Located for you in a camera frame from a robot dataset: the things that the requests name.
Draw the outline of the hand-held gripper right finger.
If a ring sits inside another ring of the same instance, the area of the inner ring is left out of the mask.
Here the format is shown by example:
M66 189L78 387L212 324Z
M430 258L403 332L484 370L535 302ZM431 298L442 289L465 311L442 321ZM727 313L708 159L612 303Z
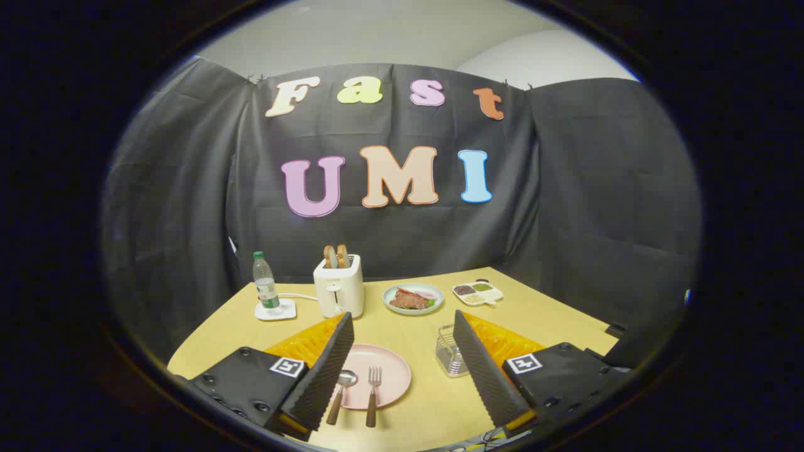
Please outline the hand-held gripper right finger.
M543 347L464 311L453 337L492 423L509 436L575 419L619 385L619 370L589 350Z

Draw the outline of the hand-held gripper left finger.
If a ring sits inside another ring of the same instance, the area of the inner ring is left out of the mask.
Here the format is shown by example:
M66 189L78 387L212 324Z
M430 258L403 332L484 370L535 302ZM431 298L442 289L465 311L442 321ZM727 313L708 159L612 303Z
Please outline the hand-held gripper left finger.
M342 313L264 351L238 347L189 381L239 417L308 441L320 427L353 341L352 315Z

